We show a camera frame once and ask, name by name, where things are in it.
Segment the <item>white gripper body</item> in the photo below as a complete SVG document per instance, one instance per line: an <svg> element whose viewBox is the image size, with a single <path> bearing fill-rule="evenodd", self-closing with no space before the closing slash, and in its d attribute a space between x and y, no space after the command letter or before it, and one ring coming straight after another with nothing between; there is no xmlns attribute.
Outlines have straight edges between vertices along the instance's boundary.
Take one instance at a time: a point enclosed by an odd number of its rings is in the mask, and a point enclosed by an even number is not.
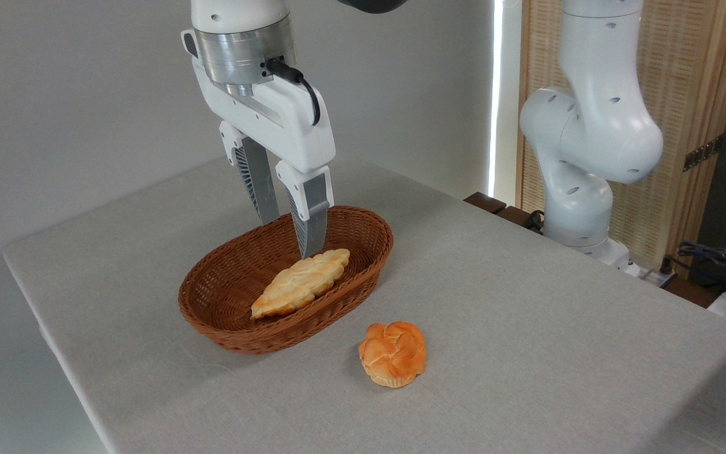
<svg viewBox="0 0 726 454"><path fill-rule="evenodd" d="M290 29L182 32L211 112L303 173L328 166L335 141L318 90L294 77Z"/></svg>

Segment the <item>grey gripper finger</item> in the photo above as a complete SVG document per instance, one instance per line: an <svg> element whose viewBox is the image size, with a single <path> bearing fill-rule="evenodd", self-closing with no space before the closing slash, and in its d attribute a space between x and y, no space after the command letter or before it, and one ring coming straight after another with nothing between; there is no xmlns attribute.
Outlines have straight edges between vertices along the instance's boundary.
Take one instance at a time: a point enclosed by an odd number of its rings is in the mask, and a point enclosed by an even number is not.
<svg viewBox="0 0 726 454"><path fill-rule="evenodd" d="M225 120L221 122L219 132L228 161L239 170L260 224L270 224L280 213L265 147Z"/></svg>
<svg viewBox="0 0 726 454"><path fill-rule="evenodd" d="M329 167L303 173L282 160L275 170L290 199L301 258L317 255L325 246L328 210L335 205Z"/></svg>

